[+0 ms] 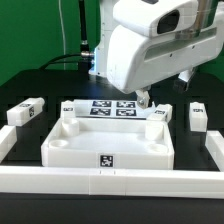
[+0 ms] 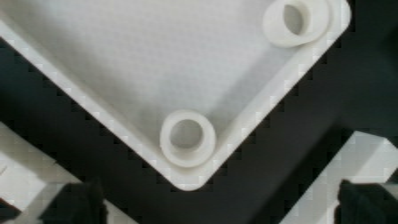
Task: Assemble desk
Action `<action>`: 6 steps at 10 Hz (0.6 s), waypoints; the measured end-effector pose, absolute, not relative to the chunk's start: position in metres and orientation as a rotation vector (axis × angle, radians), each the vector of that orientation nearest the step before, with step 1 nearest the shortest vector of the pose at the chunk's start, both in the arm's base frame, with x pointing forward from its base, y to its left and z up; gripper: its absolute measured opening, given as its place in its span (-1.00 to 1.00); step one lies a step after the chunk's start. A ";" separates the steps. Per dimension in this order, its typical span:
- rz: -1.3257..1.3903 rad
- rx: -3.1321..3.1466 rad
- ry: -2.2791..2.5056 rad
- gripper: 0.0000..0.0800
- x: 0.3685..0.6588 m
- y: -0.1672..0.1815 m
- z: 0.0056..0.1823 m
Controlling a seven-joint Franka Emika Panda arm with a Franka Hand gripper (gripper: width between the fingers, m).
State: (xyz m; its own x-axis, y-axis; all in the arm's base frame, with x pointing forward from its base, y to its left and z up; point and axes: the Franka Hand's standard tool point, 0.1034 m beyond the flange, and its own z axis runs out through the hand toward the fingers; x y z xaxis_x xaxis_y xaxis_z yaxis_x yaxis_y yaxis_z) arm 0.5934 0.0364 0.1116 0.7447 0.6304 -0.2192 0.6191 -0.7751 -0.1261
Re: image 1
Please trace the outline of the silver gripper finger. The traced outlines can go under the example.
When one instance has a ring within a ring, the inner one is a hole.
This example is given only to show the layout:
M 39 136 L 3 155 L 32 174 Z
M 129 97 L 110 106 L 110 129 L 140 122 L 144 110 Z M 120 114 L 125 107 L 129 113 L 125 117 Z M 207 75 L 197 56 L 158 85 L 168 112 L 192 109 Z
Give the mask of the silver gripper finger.
M 137 104 L 140 108 L 146 109 L 149 107 L 150 96 L 147 90 L 139 89 L 135 91 L 137 95 Z
M 178 93 L 184 93 L 188 90 L 189 84 L 195 74 L 195 69 L 191 68 L 181 72 L 174 81 L 173 89 Z

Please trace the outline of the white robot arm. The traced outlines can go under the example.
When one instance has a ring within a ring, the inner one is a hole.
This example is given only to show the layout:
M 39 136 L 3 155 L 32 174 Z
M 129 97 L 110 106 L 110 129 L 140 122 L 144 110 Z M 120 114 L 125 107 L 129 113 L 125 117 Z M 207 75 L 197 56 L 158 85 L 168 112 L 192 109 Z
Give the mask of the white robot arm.
M 92 77 L 150 105 L 151 85 L 174 76 L 188 89 L 196 68 L 224 47 L 224 0 L 100 0 Z

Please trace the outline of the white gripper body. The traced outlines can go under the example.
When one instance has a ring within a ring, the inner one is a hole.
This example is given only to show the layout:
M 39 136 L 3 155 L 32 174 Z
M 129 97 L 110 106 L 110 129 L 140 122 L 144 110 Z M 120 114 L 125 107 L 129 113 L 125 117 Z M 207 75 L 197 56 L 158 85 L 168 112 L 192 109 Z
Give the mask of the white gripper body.
M 224 47 L 224 2 L 200 18 L 206 0 L 119 0 L 113 8 L 107 79 L 131 93 L 215 59 Z

